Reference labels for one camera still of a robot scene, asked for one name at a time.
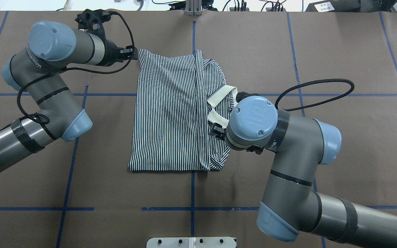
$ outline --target robotic arm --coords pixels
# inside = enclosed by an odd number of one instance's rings
[[[85,10],[75,19],[79,30],[60,22],[39,21],[31,28],[27,47],[5,64],[6,83],[20,94],[27,89],[41,110],[32,115],[24,111],[23,118],[0,131],[0,172],[58,138],[69,142],[90,130],[93,123],[59,74],[78,69],[66,68],[69,63],[110,66],[128,60],[127,66],[131,59],[136,59],[131,31],[133,44],[126,48],[118,48],[105,38],[102,24],[109,21],[112,14],[118,13]]]
[[[340,150],[336,127],[276,109],[264,97],[237,97],[227,129],[214,125],[211,132],[235,150],[276,153],[260,202],[261,231],[285,242],[302,231],[361,247],[397,247],[397,216],[312,191],[317,165],[333,162]]]

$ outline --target striped fabric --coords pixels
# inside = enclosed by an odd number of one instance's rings
[[[167,58],[139,51],[140,75],[132,141],[131,171],[221,170],[230,148],[208,135],[206,99],[225,85],[214,59],[202,52]],[[232,94],[215,108],[228,119]]]

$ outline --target white bracket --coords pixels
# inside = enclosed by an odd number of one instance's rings
[[[231,237],[150,238],[146,248],[237,248]]]
[[[200,16],[202,12],[202,0],[186,0],[185,14],[187,16]]]

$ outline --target blue joint cap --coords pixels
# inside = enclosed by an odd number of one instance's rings
[[[320,164],[328,165],[336,159],[336,155],[341,149],[341,133],[335,126],[318,121],[317,119],[314,120],[318,122],[324,140],[324,154]]]
[[[262,201],[258,211],[257,226],[262,232],[284,242],[293,242],[299,231],[283,220]]]
[[[61,138],[66,142],[70,142],[90,130],[91,127],[93,127],[93,122],[90,120],[85,110],[82,110],[71,122]]]
[[[11,59],[5,63],[2,70],[4,81],[16,91],[20,91],[21,87],[16,83],[10,70]]]
[[[271,135],[277,127],[278,112],[271,101],[260,96],[241,100],[231,112],[229,125],[233,133],[248,141]]]
[[[76,47],[73,30],[61,23],[39,21],[29,33],[30,50],[46,61],[61,61],[68,58]]]

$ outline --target white label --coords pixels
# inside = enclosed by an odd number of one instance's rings
[[[314,6],[318,12],[328,12],[328,11],[335,10],[330,2],[319,3],[319,4],[315,4]]]

